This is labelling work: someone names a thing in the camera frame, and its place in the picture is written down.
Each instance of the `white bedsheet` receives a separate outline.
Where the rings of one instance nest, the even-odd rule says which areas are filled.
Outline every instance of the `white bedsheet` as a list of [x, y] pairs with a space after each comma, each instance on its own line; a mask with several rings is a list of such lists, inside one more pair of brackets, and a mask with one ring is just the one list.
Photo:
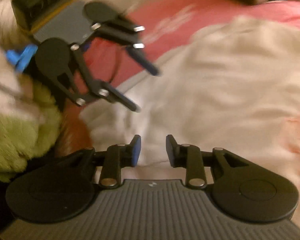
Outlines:
[[[126, 92], [140, 113], [105, 101], [81, 113], [97, 151], [141, 135], [139, 167], [125, 168], [124, 178], [184, 178], [165, 152], [173, 134], [204, 151], [223, 147], [300, 190], [299, 159], [281, 144], [285, 120], [300, 116], [300, 30], [239, 17], [203, 28], [157, 65], [161, 77], [147, 76]], [[300, 204], [293, 221], [300, 227]]]

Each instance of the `gray ribbed platform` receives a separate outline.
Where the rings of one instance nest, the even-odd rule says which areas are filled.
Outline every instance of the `gray ribbed platform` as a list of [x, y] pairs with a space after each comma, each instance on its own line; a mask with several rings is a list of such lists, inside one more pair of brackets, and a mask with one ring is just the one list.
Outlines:
[[231, 219], [203, 191], [179, 180], [126, 180], [100, 193], [96, 202], [72, 220], [36, 225], [15, 221], [5, 240], [300, 240], [300, 230], [284, 220], [251, 225]]

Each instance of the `ribbed rubber surface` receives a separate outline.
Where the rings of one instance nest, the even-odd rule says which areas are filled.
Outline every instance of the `ribbed rubber surface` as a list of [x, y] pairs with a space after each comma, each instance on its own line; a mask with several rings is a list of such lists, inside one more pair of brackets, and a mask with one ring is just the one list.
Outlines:
[[49, 38], [60, 38], [68, 44], [84, 43], [93, 33], [91, 21], [83, 15], [84, 5], [80, 0], [72, 3], [40, 28], [34, 38], [40, 43]]
[[36, 225], [15, 221], [5, 240], [300, 240], [300, 230], [284, 220], [251, 225], [231, 219], [203, 191], [180, 180], [126, 180], [100, 193], [96, 202], [72, 220]]

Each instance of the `blue clip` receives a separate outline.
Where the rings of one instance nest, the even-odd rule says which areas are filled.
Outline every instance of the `blue clip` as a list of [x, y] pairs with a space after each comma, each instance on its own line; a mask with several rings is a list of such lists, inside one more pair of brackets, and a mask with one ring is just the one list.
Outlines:
[[37, 52], [36, 45], [28, 45], [22, 52], [8, 50], [6, 52], [7, 60], [16, 67], [16, 71], [22, 73], [29, 65], [31, 58]]

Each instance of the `green fuzzy fabric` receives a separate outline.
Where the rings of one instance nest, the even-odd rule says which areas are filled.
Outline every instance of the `green fuzzy fabric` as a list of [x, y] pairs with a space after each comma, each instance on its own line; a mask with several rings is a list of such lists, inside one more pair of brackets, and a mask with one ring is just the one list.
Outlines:
[[33, 84], [33, 101], [41, 102], [45, 123], [0, 115], [0, 181], [10, 182], [26, 169], [27, 161], [45, 155], [59, 136], [61, 113], [48, 88]]

